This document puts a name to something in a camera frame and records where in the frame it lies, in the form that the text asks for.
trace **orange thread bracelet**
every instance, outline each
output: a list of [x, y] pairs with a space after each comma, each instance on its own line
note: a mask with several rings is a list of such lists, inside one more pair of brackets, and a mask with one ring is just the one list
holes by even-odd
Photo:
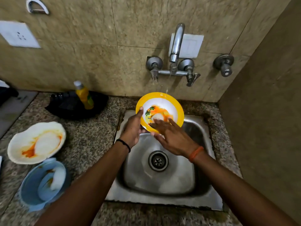
[[200, 152], [204, 150], [204, 148], [202, 146], [198, 147], [194, 152], [192, 152], [190, 154], [190, 156], [188, 157], [189, 161], [192, 163], [193, 159], [196, 157], [196, 155]]

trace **wall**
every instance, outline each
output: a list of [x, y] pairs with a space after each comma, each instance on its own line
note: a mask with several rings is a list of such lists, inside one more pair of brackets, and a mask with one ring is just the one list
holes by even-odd
[[[109, 95], [163, 91], [178, 99], [217, 102], [290, 0], [42, 0], [51, 14], [29, 14], [25, 0], [0, 0], [0, 19], [25, 22], [42, 49], [10, 47], [0, 38], [0, 78], [21, 89], [65, 91], [73, 81]], [[205, 35], [195, 60], [201, 77], [159, 77], [153, 84], [146, 57], [167, 67], [170, 34]], [[221, 53], [235, 56], [234, 73], [212, 69]]]
[[219, 101], [243, 177], [301, 223], [301, 0]]

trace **left hand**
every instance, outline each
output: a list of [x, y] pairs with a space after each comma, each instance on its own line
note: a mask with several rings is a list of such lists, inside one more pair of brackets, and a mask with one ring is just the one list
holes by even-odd
[[139, 135], [146, 132], [140, 124], [142, 115], [143, 107], [140, 107], [139, 112], [128, 119], [123, 133], [120, 136], [120, 139], [126, 142], [130, 148], [138, 143]]

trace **right hand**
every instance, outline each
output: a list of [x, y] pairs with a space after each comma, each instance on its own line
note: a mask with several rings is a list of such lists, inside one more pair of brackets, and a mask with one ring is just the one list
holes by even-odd
[[172, 119], [169, 119], [170, 123], [156, 119], [154, 122], [150, 126], [158, 130], [165, 139], [158, 133], [151, 134], [171, 153], [188, 158], [199, 147]]

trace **hand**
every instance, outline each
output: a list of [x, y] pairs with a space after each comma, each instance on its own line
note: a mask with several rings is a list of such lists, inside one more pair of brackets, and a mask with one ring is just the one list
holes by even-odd
[[139, 112], [128, 119], [123, 133], [120, 136], [120, 139], [126, 142], [130, 148], [138, 143], [139, 135], [146, 132], [140, 124], [142, 115], [143, 107], [140, 107]]
[[172, 119], [169, 122], [154, 120], [150, 126], [157, 129], [165, 139], [158, 133], [151, 133], [162, 146], [177, 156], [188, 158], [199, 145], [194, 142]]

